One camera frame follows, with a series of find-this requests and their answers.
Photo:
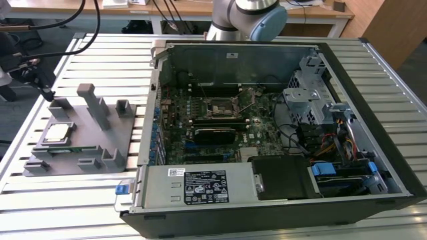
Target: white sticker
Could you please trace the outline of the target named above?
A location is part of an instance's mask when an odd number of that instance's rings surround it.
[[[227,58],[228,58],[228,59],[238,59],[238,58],[239,58],[239,53],[236,53],[236,52],[228,52],[228,53],[227,53]]]
[[[170,168],[167,171],[168,177],[182,177],[184,176],[186,168]]]
[[[131,11],[131,14],[148,14],[148,11]]]

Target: slotted metal table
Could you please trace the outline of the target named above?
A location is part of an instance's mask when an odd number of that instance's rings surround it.
[[[91,38],[73,38],[67,51]],[[80,83],[96,86],[107,104],[128,99],[138,105],[127,170],[113,174],[23,176],[24,163],[51,112],[37,99],[9,150],[0,162],[0,239],[143,240],[115,212],[115,187],[136,176],[136,161],[151,78],[151,44],[155,39],[202,40],[200,36],[100,34],[91,48],[61,58],[55,74],[56,96],[83,105]],[[382,122],[419,180],[427,185],[427,108],[368,43],[346,38],[280,37],[283,42],[326,42]],[[344,96],[334,85],[339,97]],[[258,231],[182,239],[427,239],[427,201],[376,214],[356,224]]]

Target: motherboard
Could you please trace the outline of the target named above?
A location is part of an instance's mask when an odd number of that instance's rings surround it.
[[[236,163],[284,154],[272,119],[278,93],[262,86],[226,90],[190,85],[164,87],[162,96],[167,165]]]

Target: warning label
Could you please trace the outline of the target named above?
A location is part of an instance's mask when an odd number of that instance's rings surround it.
[[[187,205],[228,202],[226,171],[184,173],[184,203]]]

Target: open computer tower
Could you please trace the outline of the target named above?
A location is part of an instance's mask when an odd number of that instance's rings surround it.
[[[132,206],[146,238],[352,224],[426,199],[326,43],[156,41]]]

